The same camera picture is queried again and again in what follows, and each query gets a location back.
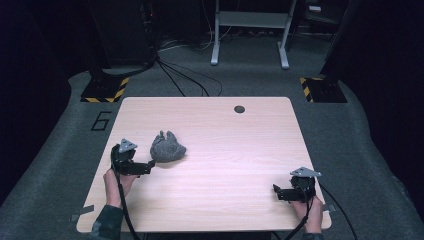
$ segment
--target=gray object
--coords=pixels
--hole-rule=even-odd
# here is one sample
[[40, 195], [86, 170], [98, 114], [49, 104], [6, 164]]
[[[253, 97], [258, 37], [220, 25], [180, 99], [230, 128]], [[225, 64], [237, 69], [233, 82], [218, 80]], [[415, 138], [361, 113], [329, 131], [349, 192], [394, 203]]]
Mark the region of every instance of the gray object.
[[132, 142], [128, 141], [127, 139], [123, 138], [121, 140], [121, 145], [119, 147], [119, 152], [120, 153], [127, 152], [127, 151], [130, 151], [130, 150], [135, 149], [136, 147], [138, 147], [137, 144], [132, 143]]
[[321, 177], [322, 176], [320, 172], [315, 172], [305, 167], [298, 168], [290, 172], [290, 174], [293, 176], [298, 176], [298, 177]]
[[158, 163], [167, 163], [180, 160], [186, 150], [183, 145], [178, 143], [177, 138], [172, 132], [167, 131], [165, 139], [163, 131], [160, 131], [160, 134], [156, 136], [152, 143], [150, 155]]

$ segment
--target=table top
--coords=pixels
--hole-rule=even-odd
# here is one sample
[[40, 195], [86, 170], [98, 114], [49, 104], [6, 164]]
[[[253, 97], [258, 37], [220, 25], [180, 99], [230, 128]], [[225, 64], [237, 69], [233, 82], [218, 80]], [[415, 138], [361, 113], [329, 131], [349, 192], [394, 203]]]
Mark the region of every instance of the table top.
[[[236, 106], [245, 111], [235, 112]], [[291, 171], [314, 169], [288, 98], [131, 97], [122, 102], [84, 205], [94, 211], [80, 216], [78, 231], [91, 231], [106, 202], [103, 174], [112, 147], [122, 138], [136, 143], [133, 160], [147, 163], [161, 130], [172, 131], [187, 152], [134, 182], [126, 199], [137, 232], [273, 231], [299, 224], [273, 191], [273, 184], [291, 188]], [[324, 212], [322, 227], [330, 226]]]

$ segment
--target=yellow and black hazard tape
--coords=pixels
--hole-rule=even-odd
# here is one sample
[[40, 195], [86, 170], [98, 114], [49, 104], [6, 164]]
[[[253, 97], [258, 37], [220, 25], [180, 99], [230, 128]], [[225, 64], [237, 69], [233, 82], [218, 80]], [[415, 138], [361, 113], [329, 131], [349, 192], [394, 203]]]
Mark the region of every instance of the yellow and black hazard tape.
[[306, 100], [308, 102], [314, 102], [314, 99], [312, 98], [311, 91], [309, 90], [307, 80], [322, 80], [322, 78], [300, 78], [300, 83], [302, 84], [303, 93], [305, 94]]
[[122, 94], [124, 93], [125, 87], [127, 86], [127, 83], [129, 81], [129, 78], [125, 78], [122, 80], [121, 85], [119, 86], [118, 91], [116, 92], [115, 96], [112, 98], [95, 98], [95, 97], [81, 97], [81, 102], [92, 102], [92, 103], [98, 103], [98, 102], [118, 102], [119, 99], [121, 99]]

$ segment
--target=cable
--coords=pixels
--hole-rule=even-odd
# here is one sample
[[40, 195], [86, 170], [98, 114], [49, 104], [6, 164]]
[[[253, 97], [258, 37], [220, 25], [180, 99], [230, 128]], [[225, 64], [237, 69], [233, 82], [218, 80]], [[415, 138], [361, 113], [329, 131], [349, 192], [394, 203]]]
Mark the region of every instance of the cable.
[[188, 71], [190, 71], [190, 72], [193, 72], [193, 73], [195, 73], [195, 74], [199, 74], [199, 75], [201, 75], [201, 76], [203, 76], [203, 77], [206, 77], [206, 78], [208, 78], [208, 79], [211, 79], [211, 80], [213, 80], [213, 81], [215, 81], [215, 82], [217, 82], [219, 85], [220, 85], [220, 91], [219, 91], [219, 93], [218, 93], [218, 96], [219, 95], [221, 95], [221, 93], [222, 93], [222, 83], [220, 82], [220, 81], [218, 81], [218, 80], [216, 80], [216, 79], [214, 79], [214, 78], [211, 78], [211, 77], [208, 77], [208, 76], [206, 76], [206, 75], [204, 75], [204, 74], [201, 74], [201, 73], [199, 73], [199, 72], [195, 72], [195, 71], [193, 71], [193, 70], [190, 70], [190, 69], [188, 69], [188, 68], [186, 68], [186, 67], [182, 67], [182, 66], [179, 66], [179, 65], [177, 65], [177, 64], [173, 64], [173, 63], [168, 63], [168, 62], [165, 62], [165, 61], [162, 61], [162, 60], [159, 60], [159, 59], [157, 59], [156, 60], [156, 62], [159, 64], [159, 66], [162, 68], [162, 70], [168, 75], [168, 77], [171, 79], [171, 81], [173, 82], [173, 84], [177, 87], [177, 89], [179, 90], [179, 92], [181, 93], [181, 95], [183, 95], [184, 97], [186, 96], [184, 93], [183, 93], [183, 91], [181, 90], [181, 88], [178, 86], [178, 84], [176, 83], [176, 81], [174, 80], [174, 78], [171, 76], [171, 74], [170, 73], [173, 73], [173, 74], [175, 74], [176, 76], [178, 76], [178, 77], [180, 77], [180, 78], [183, 78], [183, 79], [186, 79], [186, 80], [188, 80], [188, 81], [190, 81], [190, 82], [193, 82], [193, 83], [195, 83], [196, 85], [198, 85], [201, 89], [202, 89], [202, 96], [203, 96], [203, 93], [205, 93], [206, 94], [206, 96], [210, 96], [210, 94], [209, 94], [209, 92], [207, 91], [207, 89], [201, 84], [201, 83], [199, 83], [198, 81], [196, 81], [196, 80], [194, 80], [193, 78], [191, 78], [191, 77], [189, 77], [189, 76], [187, 76], [187, 75], [185, 75], [185, 74], [183, 74], [183, 73], [181, 73], [180, 71], [178, 71], [177, 69], [175, 69], [175, 68], [173, 68], [172, 66], [170, 66], [170, 65], [174, 65], [174, 66], [177, 66], [177, 67], [179, 67], [179, 68], [183, 68], [183, 69], [186, 69], [186, 70], [188, 70]]
[[174, 47], [176, 46], [175, 43], [179, 42], [176, 39], [169, 39], [169, 40], [164, 40], [163, 42], [160, 43], [160, 49], [162, 48], [168, 48], [168, 47]]
[[179, 77], [181, 77], [181, 78], [184, 78], [184, 79], [186, 79], [186, 80], [189, 80], [190, 82], [193, 82], [193, 83], [195, 83], [196, 85], [198, 85], [201, 89], [202, 89], [202, 96], [203, 96], [203, 91], [206, 93], [206, 95], [209, 97], [209, 93], [208, 93], [208, 91], [206, 90], [206, 88], [205, 87], [203, 87], [203, 85], [202, 84], [200, 84], [199, 82], [197, 82], [196, 80], [194, 80], [194, 79], [192, 79], [192, 78], [190, 78], [190, 77], [188, 77], [187, 75], [184, 75], [184, 74], [182, 74], [181, 72], [179, 72], [179, 71], [177, 71], [175, 68], [173, 68], [173, 67], [171, 67], [171, 66], [169, 66], [169, 65], [167, 65], [166, 63], [163, 63], [163, 62], [161, 62], [164, 66], [166, 66], [167, 68], [169, 68], [169, 70], [171, 71], [171, 72], [173, 72], [175, 75], [177, 75], [177, 76], [179, 76]]
[[208, 48], [211, 45], [212, 39], [213, 39], [213, 36], [212, 36], [212, 27], [211, 27], [211, 23], [209, 22], [208, 14], [206, 13], [206, 8], [205, 8], [205, 2], [204, 2], [204, 0], [202, 0], [202, 6], [203, 6], [203, 13], [205, 14], [206, 21], [208, 22], [209, 32], [210, 32], [210, 38], [209, 38], [209, 43], [206, 45], [206, 47], [196, 48], [197, 50], [200, 50], [200, 51], [205, 50], [206, 48]]
[[306, 203], [306, 214], [302, 218], [302, 220], [300, 221], [299, 225], [297, 225], [297, 227], [290, 232], [290, 234], [285, 238], [285, 240], [291, 239], [305, 225], [306, 221], [308, 221], [309, 212], [311, 211], [312, 204], [314, 203], [314, 198], [312, 198], [311, 205], [309, 205], [308, 204], [308, 202], [309, 202], [308, 201], [308, 196], [306, 195], [306, 191], [299, 184], [297, 186], [300, 189], [302, 189], [302, 192], [303, 192], [303, 197], [304, 197], [305, 203]]
[[175, 82], [174, 78], [172, 78], [172, 76], [165, 70], [165, 68], [162, 66], [161, 61], [156, 60], [156, 62], [159, 64], [159, 66], [162, 68], [162, 70], [166, 73], [166, 75], [168, 75], [168, 77], [171, 79], [171, 81], [174, 83], [174, 85], [177, 87], [178, 91], [180, 91], [181, 95], [183, 95], [183, 97], [185, 97], [185, 94], [183, 93], [183, 91], [181, 90], [181, 88], [178, 86], [178, 84]]
[[193, 71], [193, 70], [191, 70], [191, 69], [189, 69], [189, 68], [186, 68], [186, 67], [180, 66], [180, 65], [175, 64], [175, 63], [170, 63], [170, 62], [166, 62], [166, 61], [163, 61], [163, 60], [161, 60], [161, 62], [166, 63], [166, 64], [169, 64], [169, 65], [173, 65], [173, 66], [176, 66], [176, 67], [179, 67], [179, 68], [182, 68], [182, 69], [185, 69], [185, 70], [187, 70], [187, 71], [190, 71], [190, 72], [192, 72], [192, 73], [198, 74], [198, 75], [200, 75], [200, 76], [203, 76], [203, 77], [205, 77], [205, 78], [208, 78], [208, 79], [210, 79], [210, 80], [212, 80], [212, 81], [214, 81], [214, 82], [218, 83], [218, 84], [219, 84], [219, 86], [220, 86], [220, 87], [219, 87], [219, 88], [220, 88], [220, 90], [219, 90], [219, 93], [217, 94], [217, 97], [221, 96], [221, 93], [222, 93], [222, 83], [221, 83], [220, 81], [216, 80], [215, 78], [212, 78], [212, 77], [206, 76], [206, 75], [204, 75], [204, 74], [202, 74], [202, 73], [199, 73], [199, 72]]
[[134, 227], [131, 223], [130, 215], [128, 213], [128, 208], [127, 208], [127, 202], [125, 201], [124, 189], [121, 184], [119, 173], [116, 171], [115, 166], [113, 164], [111, 165], [112, 165], [113, 172], [115, 173], [116, 181], [118, 182], [119, 196], [121, 197], [122, 211], [124, 212], [125, 221], [127, 222], [128, 228], [130, 229], [130, 232], [133, 238], [135, 240], [140, 240], [140, 238], [137, 236], [137, 233], [135, 232]]
[[[240, 0], [237, 1], [237, 8], [236, 8], [236, 12], [238, 12], [240, 7]], [[231, 30], [232, 26], [230, 28], [228, 28], [228, 30], [219, 38], [219, 40], [221, 40], [223, 37], [225, 37], [225, 35], [227, 35], [227, 33]]]
[[271, 232], [278, 240], [281, 240], [280, 236], [278, 236], [278, 234], [274, 231]]
[[165, 48], [165, 49], [161, 49], [161, 50], [159, 50], [158, 52], [164, 52], [164, 51], [168, 51], [168, 50], [171, 50], [171, 49], [174, 49], [174, 48], [179, 48], [179, 47], [190, 47], [190, 46], [192, 46], [192, 45], [190, 45], [190, 44], [175, 45], [175, 46], [171, 46], [171, 47], [168, 47], [168, 48]]
[[349, 225], [350, 231], [352, 231], [353, 237], [355, 239], [358, 239], [358, 236], [356, 235], [355, 230], [353, 229], [352, 223], [350, 222], [349, 218], [347, 217], [345, 211], [343, 210], [342, 206], [340, 206], [339, 202], [334, 198], [334, 196], [324, 187], [321, 183], [319, 183], [319, 186], [333, 199], [333, 201], [336, 203], [336, 205], [339, 207], [340, 211], [343, 213], [344, 217], [346, 218], [346, 222]]

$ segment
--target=human hand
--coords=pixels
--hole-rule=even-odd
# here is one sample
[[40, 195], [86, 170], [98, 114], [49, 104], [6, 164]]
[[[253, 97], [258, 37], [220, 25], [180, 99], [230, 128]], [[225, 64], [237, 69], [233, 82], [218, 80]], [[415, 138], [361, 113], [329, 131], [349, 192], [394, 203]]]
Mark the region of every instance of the human hand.
[[[122, 184], [125, 197], [130, 192], [131, 186], [137, 177], [137, 175], [126, 176], [119, 174], [120, 182]], [[122, 208], [118, 182], [116, 181], [115, 172], [113, 171], [113, 169], [109, 169], [106, 171], [106, 173], [103, 175], [103, 180], [105, 182], [106, 188], [106, 204], [117, 208]]]
[[[322, 210], [324, 204], [317, 197], [314, 196], [311, 200], [309, 200], [309, 205], [312, 207], [309, 211], [308, 220], [305, 223], [305, 232], [306, 233], [321, 233], [321, 224], [322, 224]], [[302, 202], [291, 202], [294, 210], [296, 211], [297, 217], [299, 219], [303, 219], [306, 215], [306, 203]]]

